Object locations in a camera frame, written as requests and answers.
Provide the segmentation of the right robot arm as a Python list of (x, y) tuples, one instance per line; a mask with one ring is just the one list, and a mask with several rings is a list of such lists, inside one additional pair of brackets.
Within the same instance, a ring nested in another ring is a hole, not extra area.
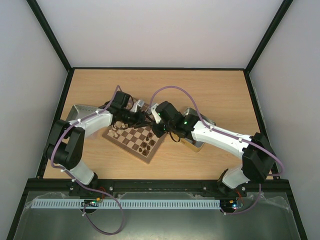
[(246, 182), (264, 183), (275, 163), (275, 153), (261, 133), (250, 136), (217, 127), (200, 113), (182, 114), (168, 101), (155, 103), (149, 111), (154, 117), (152, 129), (156, 134), (170, 133), (180, 139), (209, 144), (241, 160), (240, 165), (226, 169), (217, 181), (218, 191), (224, 196)]

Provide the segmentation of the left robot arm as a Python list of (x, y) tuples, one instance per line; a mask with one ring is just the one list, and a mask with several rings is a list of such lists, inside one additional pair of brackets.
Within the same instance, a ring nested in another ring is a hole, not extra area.
[(44, 148), (44, 156), (53, 168), (66, 172), (73, 180), (90, 185), (95, 173), (82, 160), (85, 138), (100, 129), (122, 122), (128, 127), (151, 126), (153, 119), (142, 111), (143, 102), (137, 101), (127, 109), (131, 95), (116, 91), (111, 100), (91, 114), (73, 121), (58, 120), (53, 125)]

